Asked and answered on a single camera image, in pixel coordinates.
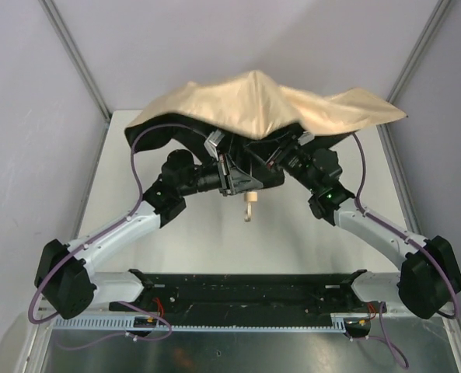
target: white table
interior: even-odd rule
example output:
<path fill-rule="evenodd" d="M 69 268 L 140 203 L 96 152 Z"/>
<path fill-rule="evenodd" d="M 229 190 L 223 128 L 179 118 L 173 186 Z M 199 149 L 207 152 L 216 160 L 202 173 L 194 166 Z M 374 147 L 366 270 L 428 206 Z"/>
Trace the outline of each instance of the white table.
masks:
<path fill-rule="evenodd" d="M 122 215 L 138 193 L 129 162 L 124 128 L 137 110 L 114 113 L 89 195 L 80 235 Z M 360 132 L 368 177 L 363 201 L 404 226 L 403 214 L 376 128 Z M 136 155 L 144 190 L 160 173 L 166 156 L 182 145 Z M 353 139 L 337 147 L 343 175 L 352 191 L 361 179 L 361 160 Z M 214 274 L 350 273 L 366 268 L 395 271 L 384 256 L 357 237 L 316 220 L 308 206 L 309 192 L 287 177 L 279 188 L 259 192 L 253 221 L 243 220 L 243 196 L 222 197 L 217 191 L 187 197 L 187 209 L 166 227 L 139 239 L 100 270 Z"/>

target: robotic arm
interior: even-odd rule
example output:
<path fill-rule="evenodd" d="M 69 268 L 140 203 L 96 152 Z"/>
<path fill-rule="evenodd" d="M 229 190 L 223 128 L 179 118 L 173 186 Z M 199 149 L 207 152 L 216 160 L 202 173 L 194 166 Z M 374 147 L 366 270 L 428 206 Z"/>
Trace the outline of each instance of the robotic arm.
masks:
<path fill-rule="evenodd" d="M 429 240 L 404 231 L 364 207 L 341 185 L 342 169 L 337 153 L 330 150 L 330 146 L 349 134 L 315 138 L 304 143 L 303 129 L 297 124 L 284 127 L 260 141 L 208 124 L 203 126 L 202 132 L 205 138 L 186 130 L 162 133 L 168 140 L 179 140 L 190 151 L 170 153 L 158 179 L 144 192 L 133 211 L 127 211 L 121 219 L 66 245 L 54 240 L 44 247 L 35 285 L 39 287 L 53 268 L 61 265 L 42 293 L 64 319 L 79 315 L 90 305 L 133 302 L 152 285 L 136 270 L 101 274 L 96 268 L 128 243 L 172 221 L 185 209 L 185 196 L 209 190 L 219 190 L 228 196 L 278 187 L 285 180 L 284 171 L 312 193 L 309 206 L 316 218 L 363 239 L 400 270 L 400 274 L 358 271 L 351 287 L 361 301 L 401 299 L 409 310 L 424 319 L 449 301 L 450 293 L 443 279 L 426 256 L 409 242 L 424 247 L 438 262 L 454 292 L 461 291 L 461 274 L 447 241 L 439 236 Z M 163 145 L 144 142 L 140 150 Z M 201 165 L 194 164 L 193 154 L 202 161 Z M 73 254 L 70 259 L 61 263 L 70 254 Z"/>

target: wall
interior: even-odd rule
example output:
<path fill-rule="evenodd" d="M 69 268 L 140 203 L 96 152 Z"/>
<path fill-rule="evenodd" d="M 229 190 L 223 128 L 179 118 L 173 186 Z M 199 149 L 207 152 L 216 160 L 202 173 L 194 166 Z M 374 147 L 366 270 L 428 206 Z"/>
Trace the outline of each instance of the wall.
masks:
<path fill-rule="evenodd" d="M 451 241 L 461 266 L 461 0 L 397 104 L 410 118 L 391 131 L 422 228 Z"/>
<path fill-rule="evenodd" d="M 0 1 L 0 372 L 25 337 L 43 245 L 71 238 L 103 129 L 38 2 Z"/>
<path fill-rule="evenodd" d="M 387 96 L 437 2 L 56 0 L 112 110 L 255 68 L 322 94 Z"/>

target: beige cloth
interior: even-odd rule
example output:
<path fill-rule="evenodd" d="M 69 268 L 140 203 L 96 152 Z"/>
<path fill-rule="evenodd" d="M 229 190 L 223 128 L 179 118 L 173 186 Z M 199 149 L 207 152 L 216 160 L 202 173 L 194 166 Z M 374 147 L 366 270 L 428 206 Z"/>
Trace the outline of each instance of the beige cloth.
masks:
<path fill-rule="evenodd" d="M 342 134 L 393 122 L 406 114 L 361 88 L 335 96 L 278 85 L 249 71 L 210 85 L 189 82 L 152 101 L 128 127 L 164 113 L 180 113 L 252 139 L 299 122 L 315 135 Z"/>

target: gray floor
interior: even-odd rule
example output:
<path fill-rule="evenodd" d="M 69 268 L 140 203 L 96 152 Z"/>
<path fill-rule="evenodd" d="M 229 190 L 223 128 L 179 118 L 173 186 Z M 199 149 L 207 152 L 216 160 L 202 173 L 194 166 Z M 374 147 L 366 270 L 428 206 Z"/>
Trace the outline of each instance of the gray floor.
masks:
<path fill-rule="evenodd" d="M 442 321 L 387 319 L 392 341 L 406 354 L 412 372 L 453 373 L 457 368 Z M 387 348 L 375 341 L 350 343 L 328 333 L 174 333 L 160 342 L 120 336 L 85 350 L 66 346 L 91 342 L 111 332 L 55 330 L 45 373 L 126 372 L 401 372 Z M 378 322 L 373 335 L 381 335 Z"/>

